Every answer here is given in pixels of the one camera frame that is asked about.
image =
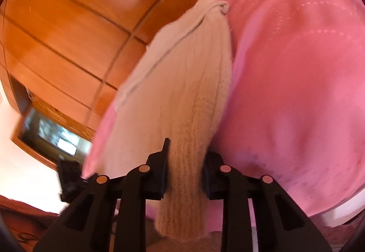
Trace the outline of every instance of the pink blanket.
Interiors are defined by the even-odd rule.
[[[365,184],[361,0],[227,1],[235,59],[211,148],[248,176],[272,175],[309,216],[348,199]],[[115,115],[112,104],[84,176]],[[221,202],[210,202],[208,220],[210,231],[221,230]]]

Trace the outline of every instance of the bright light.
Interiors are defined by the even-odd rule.
[[[57,146],[70,155],[75,155],[76,153],[76,146],[66,142],[64,139],[59,139]]]

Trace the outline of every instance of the knitted garment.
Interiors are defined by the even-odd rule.
[[[168,186],[156,229],[174,239],[205,235],[201,169],[231,80],[227,11],[225,1],[199,0],[156,34],[117,93],[117,118],[98,163],[100,174],[125,175],[169,137]]]

